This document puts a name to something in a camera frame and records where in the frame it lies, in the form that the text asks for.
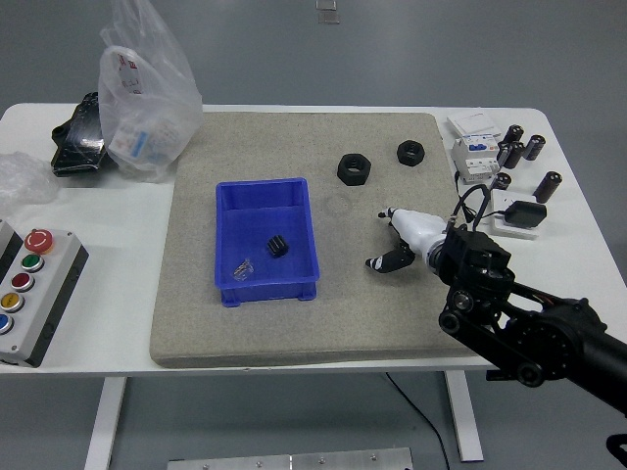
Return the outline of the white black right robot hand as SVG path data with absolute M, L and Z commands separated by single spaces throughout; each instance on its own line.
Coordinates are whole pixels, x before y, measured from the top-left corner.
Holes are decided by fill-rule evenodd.
M 378 272 L 390 273 L 410 266 L 420 257 L 431 272 L 436 272 L 436 258 L 446 239 L 447 222 L 438 215 L 420 211 L 388 208 L 378 214 L 399 237 L 397 248 L 364 264 Z

